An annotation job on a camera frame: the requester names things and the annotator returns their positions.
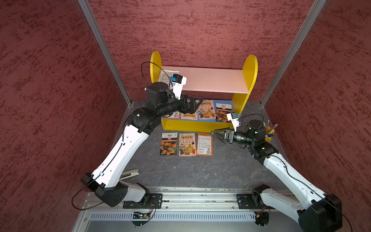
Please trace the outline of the marigold seed bag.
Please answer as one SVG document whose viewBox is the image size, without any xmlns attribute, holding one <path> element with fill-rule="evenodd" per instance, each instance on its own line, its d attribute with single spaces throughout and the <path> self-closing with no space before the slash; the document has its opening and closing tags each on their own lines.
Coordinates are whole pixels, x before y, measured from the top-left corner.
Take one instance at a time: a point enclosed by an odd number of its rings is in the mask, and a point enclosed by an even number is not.
<svg viewBox="0 0 371 232">
<path fill-rule="evenodd" d="M 232 113 L 232 104 L 216 103 L 215 104 L 215 117 L 216 122 L 228 123 L 227 114 Z"/>
<path fill-rule="evenodd" d="M 161 156 L 174 156 L 178 154 L 178 133 L 162 133 L 160 155 Z"/>
</svg>

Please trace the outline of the white seed bag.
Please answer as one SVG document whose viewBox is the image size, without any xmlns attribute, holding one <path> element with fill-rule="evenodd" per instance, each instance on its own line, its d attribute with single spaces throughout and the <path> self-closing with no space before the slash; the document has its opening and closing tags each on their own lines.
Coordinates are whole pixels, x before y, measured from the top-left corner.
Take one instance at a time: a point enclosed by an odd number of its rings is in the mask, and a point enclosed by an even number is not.
<svg viewBox="0 0 371 232">
<path fill-rule="evenodd" d="M 159 77 L 158 77 L 158 82 L 163 82 L 163 83 L 166 83 L 168 84 L 168 86 L 170 87 L 171 86 L 171 77 L 172 77 L 172 72 L 171 71 L 168 71 L 168 70 L 161 70 L 160 71 L 160 74 L 159 74 Z"/>
</svg>

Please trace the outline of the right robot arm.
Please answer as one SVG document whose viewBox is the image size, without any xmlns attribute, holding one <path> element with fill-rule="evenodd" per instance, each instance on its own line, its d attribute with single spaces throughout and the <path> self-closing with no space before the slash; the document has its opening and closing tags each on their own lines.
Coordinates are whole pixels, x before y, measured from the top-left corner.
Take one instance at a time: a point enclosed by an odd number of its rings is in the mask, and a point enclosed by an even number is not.
<svg viewBox="0 0 371 232">
<path fill-rule="evenodd" d="M 326 194 L 293 168 L 273 145 L 266 141 L 267 129 L 260 120 L 251 120 L 245 132 L 236 128 L 211 132 L 225 144 L 236 143 L 247 148 L 252 157 L 275 174 L 294 194 L 295 200 L 282 195 L 267 185 L 255 188 L 256 205 L 272 207 L 299 224 L 304 232 L 336 232 L 346 216 L 342 202 L 334 194 Z"/>
</svg>

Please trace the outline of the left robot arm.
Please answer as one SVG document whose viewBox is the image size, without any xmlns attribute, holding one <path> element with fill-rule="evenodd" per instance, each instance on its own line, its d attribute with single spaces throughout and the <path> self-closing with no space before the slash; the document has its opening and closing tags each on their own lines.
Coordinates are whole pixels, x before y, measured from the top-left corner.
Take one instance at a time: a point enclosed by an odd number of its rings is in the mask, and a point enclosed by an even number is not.
<svg viewBox="0 0 371 232">
<path fill-rule="evenodd" d="M 146 88 L 145 106 L 127 118 L 121 137 L 108 156 L 92 173 L 83 174 L 81 182 L 110 207 L 122 201 L 142 202 L 149 191 L 140 184 L 121 181 L 124 169 L 164 116 L 175 112 L 194 114 L 202 102 L 202 98 L 176 95 L 166 83 L 151 84 Z"/>
</svg>

